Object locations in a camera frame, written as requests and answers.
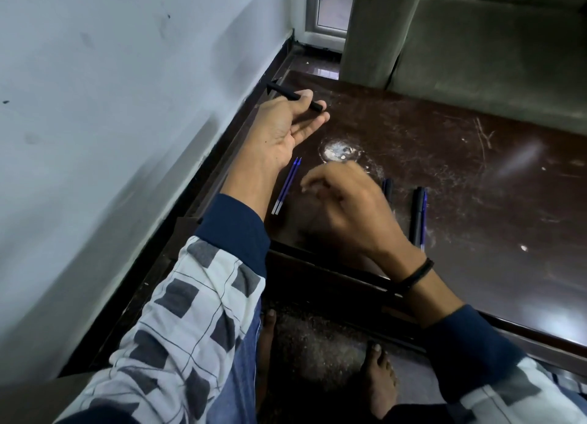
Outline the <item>blue jeans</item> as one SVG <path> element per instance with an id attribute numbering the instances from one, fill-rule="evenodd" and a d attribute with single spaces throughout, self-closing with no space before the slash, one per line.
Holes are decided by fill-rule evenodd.
<path id="1" fill-rule="evenodd" d="M 206 424 L 257 424 L 255 381 L 258 338 L 262 329 L 260 313 L 259 302 L 252 324 L 236 349 L 225 386 L 207 413 Z"/>

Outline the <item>grey green sofa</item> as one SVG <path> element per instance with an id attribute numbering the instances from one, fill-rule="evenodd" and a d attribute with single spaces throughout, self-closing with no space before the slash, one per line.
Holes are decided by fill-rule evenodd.
<path id="1" fill-rule="evenodd" d="M 340 79 L 587 136 L 587 0 L 353 0 Z"/>

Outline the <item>person's left foot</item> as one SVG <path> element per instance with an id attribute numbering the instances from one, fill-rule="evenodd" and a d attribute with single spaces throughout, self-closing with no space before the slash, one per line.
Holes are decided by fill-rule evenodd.
<path id="1" fill-rule="evenodd" d="M 272 343 L 276 324 L 275 309 L 268 309 L 261 316 L 261 328 L 257 342 L 257 363 L 255 381 L 255 409 L 260 413 L 262 404 L 268 393 L 269 369 Z"/>

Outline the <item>person's foot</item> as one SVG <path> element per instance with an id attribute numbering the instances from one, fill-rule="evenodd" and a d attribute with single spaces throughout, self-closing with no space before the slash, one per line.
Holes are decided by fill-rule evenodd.
<path id="1" fill-rule="evenodd" d="M 260 413 L 262 404 L 268 393 L 269 369 L 272 343 L 276 324 L 275 309 L 268 309 L 261 316 L 261 328 L 257 342 L 257 363 L 255 381 L 255 409 Z"/>
<path id="2" fill-rule="evenodd" d="M 360 398 L 364 409 L 383 420 L 397 405 L 398 378 L 388 353 L 379 343 L 368 342 L 360 370 Z"/>

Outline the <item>person's right forearm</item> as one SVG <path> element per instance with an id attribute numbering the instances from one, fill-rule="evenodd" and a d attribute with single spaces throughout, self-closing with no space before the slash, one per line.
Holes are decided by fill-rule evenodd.
<path id="1" fill-rule="evenodd" d="M 587 424 L 587 403 L 577 405 L 433 269 L 403 298 L 423 328 L 423 345 L 455 424 Z"/>

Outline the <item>person's right hand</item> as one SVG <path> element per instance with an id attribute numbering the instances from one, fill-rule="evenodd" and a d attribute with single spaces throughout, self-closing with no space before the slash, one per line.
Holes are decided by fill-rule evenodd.
<path id="1" fill-rule="evenodd" d="M 351 168 L 351 199 L 339 207 L 322 203 L 330 225 L 388 278 L 397 282 L 407 278 L 425 257 L 409 242 L 371 176 L 354 161 L 340 163 Z"/>

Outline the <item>person's right foot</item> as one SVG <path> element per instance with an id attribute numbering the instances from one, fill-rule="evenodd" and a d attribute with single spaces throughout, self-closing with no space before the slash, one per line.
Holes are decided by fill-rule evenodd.
<path id="1" fill-rule="evenodd" d="M 360 370 L 360 398 L 364 409 L 383 420 L 397 405 L 398 378 L 388 353 L 379 343 L 368 342 Z"/>

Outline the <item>person's left hand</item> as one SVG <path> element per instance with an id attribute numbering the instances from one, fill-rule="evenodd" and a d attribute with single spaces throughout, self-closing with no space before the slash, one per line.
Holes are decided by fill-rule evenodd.
<path id="1" fill-rule="evenodd" d="M 246 157 L 277 171 L 290 162 L 296 148 L 292 140 L 292 124 L 310 111 L 308 107 L 313 100 L 313 92 L 309 89 L 297 94 L 301 95 L 298 101 L 279 96 L 260 105 L 246 137 Z"/>

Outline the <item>person's left forearm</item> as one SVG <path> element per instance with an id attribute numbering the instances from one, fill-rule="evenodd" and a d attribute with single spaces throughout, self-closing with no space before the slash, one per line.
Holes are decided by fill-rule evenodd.
<path id="1" fill-rule="evenodd" d="M 204 424 L 265 288 L 279 171 L 240 156 L 137 323 L 56 424 Z"/>

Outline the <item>white window frame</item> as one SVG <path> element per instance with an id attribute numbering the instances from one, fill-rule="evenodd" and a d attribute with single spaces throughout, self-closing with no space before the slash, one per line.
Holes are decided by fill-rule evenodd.
<path id="1" fill-rule="evenodd" d="M 353 0 L 305 0 L 302 43 L 342 53 Z"/>

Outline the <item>black wristband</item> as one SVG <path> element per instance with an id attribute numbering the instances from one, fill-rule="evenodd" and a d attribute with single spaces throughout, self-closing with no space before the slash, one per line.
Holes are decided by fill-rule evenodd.
<path id="1" fill-rule="evenodd" d="M 414 273 L 396 284 L 393 288 L 394 295 L 400 297 L 407 294 L 416 284 L 418 284 L 434 267 L 435 262 L 426 258 L 425 262 Z"/>

